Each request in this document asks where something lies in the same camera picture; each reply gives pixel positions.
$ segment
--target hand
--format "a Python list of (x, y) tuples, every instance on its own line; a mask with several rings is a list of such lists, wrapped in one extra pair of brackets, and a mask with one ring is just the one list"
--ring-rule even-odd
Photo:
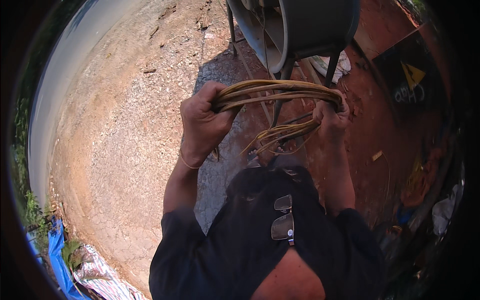
[(313, 110), (313, 119), (321, 124), (318, 134), (329, 143), (343, 143), (345, 128), (348, 125), (350, 109), (345, 101), (344, 95), (339, 90), (333, 90), (342, 96), (340, 110), (335, 113), (334, 106), (325, 101), (318, 101)]
[(206, 82), (200, 91), (180, 104), (184, 141), (181, 146), (183, 159), (192, 167), (199, 167), (230, 131), (238, 109), (215, 114), (212, 100), (227, 86), (218, 82)]

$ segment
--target striped tarp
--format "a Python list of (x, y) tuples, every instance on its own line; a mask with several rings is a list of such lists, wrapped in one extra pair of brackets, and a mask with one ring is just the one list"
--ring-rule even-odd
[(107, 300), (147, 300), (142, 292), (125, 280), (110, 267), (92, 245), (85, 245), (90, 254), (82, 267), (73, 276), (83, 286), (93, 289)]

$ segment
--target black t-shirt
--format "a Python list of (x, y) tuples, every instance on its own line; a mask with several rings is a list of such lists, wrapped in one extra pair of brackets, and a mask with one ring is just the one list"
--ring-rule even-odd
[(384, 259), (363, 218), (346, 209), (333, 218), (303, 167), (248, 168), (205, 236), (192, 209), (163, 216), (163, 238), (150, 266), (158, 299), (249, 299), (291, 247), (273, 240), (271, 226), (285, 215), (274, 201), (290, 194), (296, 251), (322, 281), (327, 299), (375, 299), (384, 285)]

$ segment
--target rubber band on wrist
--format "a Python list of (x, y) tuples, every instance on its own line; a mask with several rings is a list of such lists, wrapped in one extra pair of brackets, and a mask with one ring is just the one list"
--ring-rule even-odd
[(180, 151), (179, 151), (179, 152), (180, 152), (180, 159), (181, 159), (182, 163), (183, 163), (184, 165), (186, 165), (187, 167), (189, 167), (190, 169), (192, 169), (192, 170), (198, 170), (198, 169), (200, 169), (200, 167), (203, 165), (203, 163), (202, 163), (202, 165), (200, 165), (199, 167), (192, 167), (192, 166), (190, 166), (189, 164), (187, 164), (187, 162), (185, 161), (185, 159), (183, 159), (183, 154), (182, 154), (182, 152), (181, 152), (181, 146), (180, 146)]

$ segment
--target wrist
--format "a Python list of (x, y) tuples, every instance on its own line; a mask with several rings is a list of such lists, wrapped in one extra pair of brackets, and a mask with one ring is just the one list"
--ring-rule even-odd
[(180, 151), (181, 151), (181, 156), (183, 158), (183, 161), (190, 167), (193, 168), (198, 168), (200, 167), (208, 154), (205, 156), (203, 154), (198, 153), (198, 151), (195, 150), (194, 147), (190, 147), (189, 144), (186, 142), (182, 143), (180, 146)]
[(326, 139), (325, 147), (328, 150), (332, 150), (332, 151), (345, 149), (344, 136), (341, 135), (341, 136), (335, 136), (335, 137), (330, 137), (329, 139)]

